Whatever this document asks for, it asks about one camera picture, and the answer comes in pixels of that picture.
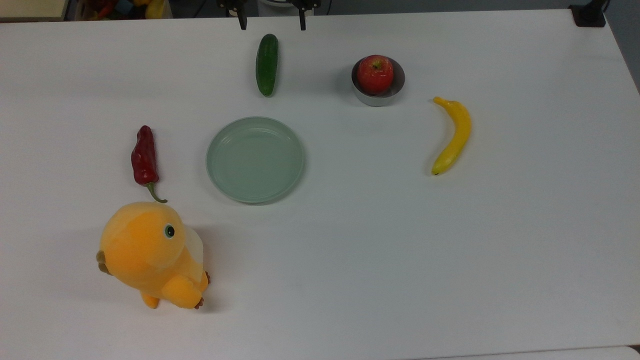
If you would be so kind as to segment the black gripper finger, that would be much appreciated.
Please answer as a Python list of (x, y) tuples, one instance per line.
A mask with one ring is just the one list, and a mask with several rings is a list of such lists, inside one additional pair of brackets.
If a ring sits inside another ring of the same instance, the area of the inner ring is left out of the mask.
[(240, 29), (244, 31), (247, 29), (246, 3), (247, 0), (217, 0), (216, 5), (224, 10), (226, 15), (237, 18)]
[(320, 0), (291, 0), (291, 4), (298, 10), (299, 23), (302, 31), (307, 29), (306, 13), (322, 5)]

